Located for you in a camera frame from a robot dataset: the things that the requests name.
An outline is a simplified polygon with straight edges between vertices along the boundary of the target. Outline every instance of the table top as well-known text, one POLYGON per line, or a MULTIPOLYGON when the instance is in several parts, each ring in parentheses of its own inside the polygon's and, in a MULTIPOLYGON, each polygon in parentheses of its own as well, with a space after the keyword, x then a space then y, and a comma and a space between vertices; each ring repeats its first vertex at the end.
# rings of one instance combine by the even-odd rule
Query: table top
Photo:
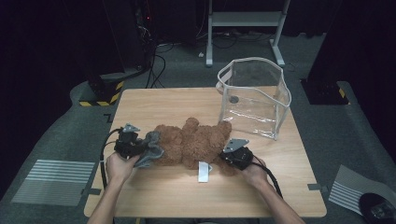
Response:
MULTIPOLYGON (((111 130, 131 123, 141 131, 139 137, 157 125, 182 127, 189 117, 203 125, 219 121, 221 95, 215 88, 136 89, 125 90, 120 98, 111 130)), ((118 135, 110 136, 108 142, 118 135)), ((231 138, 248 139, 246 145, 254 155, 264 159, 275 175, 285 201, 301 217, 324 217, 326 207, 318 190, 311 165, 291 112, 279 137, 270 138, 232 131, 231 138)), ((105 149, 105 157, 114 145, 105 149)), ((93 189, 103 189, 100 169, 93 189)), ((90 195, 84 214, 89 217, 101 195, 90 195)), ((271 212, 259 194, 241 175, 224 176, 213 165, 207 183, 198 183, 198 171, 182 165, 134 169, 125 182, 116 206, 116 217, 270 217, 271 212)))

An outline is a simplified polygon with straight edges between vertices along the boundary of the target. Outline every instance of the teddy bear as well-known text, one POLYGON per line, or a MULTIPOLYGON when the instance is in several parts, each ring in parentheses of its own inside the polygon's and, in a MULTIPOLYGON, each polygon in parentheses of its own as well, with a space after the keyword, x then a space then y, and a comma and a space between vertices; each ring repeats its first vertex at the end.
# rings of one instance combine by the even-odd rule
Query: teddy bear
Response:
POLYGON ((232 131, 229 121, 209 126, 200 125, 196 118, 188 118, 181 129, 162 124, 154 131, 160 133, 158 145, 164 150, 163 156, 154 161, 155 164, 183 163, 187 169, 197 170, 199 161, 205 161, 216 164, 224 175, 236 174, 235 169, 219 156, 232 131))

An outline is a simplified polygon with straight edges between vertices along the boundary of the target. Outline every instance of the floor mat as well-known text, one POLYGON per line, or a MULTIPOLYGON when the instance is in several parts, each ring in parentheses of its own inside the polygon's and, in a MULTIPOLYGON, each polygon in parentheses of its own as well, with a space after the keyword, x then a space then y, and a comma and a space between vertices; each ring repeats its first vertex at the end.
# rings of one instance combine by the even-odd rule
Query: floor mat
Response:
POLYGON ((77 206, 94 162, 37 160, 13 203, 77 206))

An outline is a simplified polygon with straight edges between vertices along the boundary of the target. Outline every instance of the metal rack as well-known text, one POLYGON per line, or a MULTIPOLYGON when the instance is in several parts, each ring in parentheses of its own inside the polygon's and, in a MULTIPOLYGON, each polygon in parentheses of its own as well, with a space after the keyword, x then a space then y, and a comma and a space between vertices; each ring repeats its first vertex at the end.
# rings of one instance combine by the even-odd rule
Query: metal rack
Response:
POLYGON ((269 42, 276 57, 276 63, 279 66, 284 66, 285 62, 277 44, 288 14, 289 4, 290 0, 286 0, 282 11, 214 12, 212 10, 212 0, 209 0, 206 66, 213 65, 212 28, 214 26, 276 26, 275 38, 270 39, 269 42))

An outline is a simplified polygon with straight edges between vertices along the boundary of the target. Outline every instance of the clear plastic bag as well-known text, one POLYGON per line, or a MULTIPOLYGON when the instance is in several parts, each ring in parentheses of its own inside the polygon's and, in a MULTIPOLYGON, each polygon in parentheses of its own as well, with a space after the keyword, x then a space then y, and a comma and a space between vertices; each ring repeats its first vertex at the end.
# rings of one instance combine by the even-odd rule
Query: clear plastic bag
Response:
POLYGON ((282 68, 264 58, 236 59, 219 71, 218 80, 219 120, 276 140, 291 103, 282 68))

